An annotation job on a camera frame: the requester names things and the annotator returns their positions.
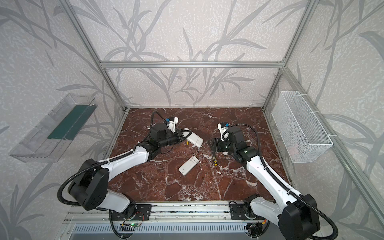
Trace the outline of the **white remote control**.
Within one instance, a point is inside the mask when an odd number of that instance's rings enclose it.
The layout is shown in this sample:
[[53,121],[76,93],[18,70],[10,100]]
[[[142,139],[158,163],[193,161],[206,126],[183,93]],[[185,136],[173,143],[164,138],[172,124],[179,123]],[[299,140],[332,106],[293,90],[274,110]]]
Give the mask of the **white remote control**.
[[197,148],[200,148],[202,145],[203,145],[203,142],[204,140],[199,137],[197,134],[195,133],[192,133],[188,138],[187,140],[192,143],[194,146],[196,146]]
[[183,176],[186,176],[199,162],[199,158],[192,156],[181,167],[179,167],[179,172]]

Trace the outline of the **black yellow screwdriver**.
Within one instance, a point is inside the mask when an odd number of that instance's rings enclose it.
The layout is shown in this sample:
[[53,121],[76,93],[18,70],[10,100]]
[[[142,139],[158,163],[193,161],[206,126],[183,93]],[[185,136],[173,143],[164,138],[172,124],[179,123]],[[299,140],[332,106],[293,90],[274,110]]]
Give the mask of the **black yellow screwdriver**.
[[216,151],[212,151],[212,163],[214,166],[218,165],[217,152]]

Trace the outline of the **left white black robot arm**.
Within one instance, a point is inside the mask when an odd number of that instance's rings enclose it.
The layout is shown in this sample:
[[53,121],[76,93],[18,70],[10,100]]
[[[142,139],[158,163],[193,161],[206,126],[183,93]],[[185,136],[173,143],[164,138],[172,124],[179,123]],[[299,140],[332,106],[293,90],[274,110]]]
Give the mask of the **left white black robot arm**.
[[135,202],[110,190],[109,182],[119,174],[154,159],[163,147],[177,145],[191,135],[190,130],[172,130],[167,123],[155,124],[149,136],[134,149],[106,160],[83,162],[78,172],[59,187],[57,198],[65,205],[81,206],[87,211],[107,209],[130,215],[135,211]]

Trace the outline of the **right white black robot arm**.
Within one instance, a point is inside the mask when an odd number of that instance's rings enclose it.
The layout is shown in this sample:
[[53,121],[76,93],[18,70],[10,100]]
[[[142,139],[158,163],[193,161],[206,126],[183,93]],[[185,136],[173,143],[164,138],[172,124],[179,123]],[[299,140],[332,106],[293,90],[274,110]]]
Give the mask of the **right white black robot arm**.
[[337,225],[317,208],[317,202],[310,194],[302,195],[270,167],[264,159],[259,137],[256,140],[257,148],[247,144],[241,127],[242,124],[219,123],[220,137],[212,139],[211,148],[213,153],[232,156],[274,198],[274,203],[256,195],[245,199],[247,217],[264,217],[278,226],[287,240],[320,239],[315,233],[321,229],[320,218],[323,218],[332,228],[332,233],[323,239],[335,240],[339,235]]

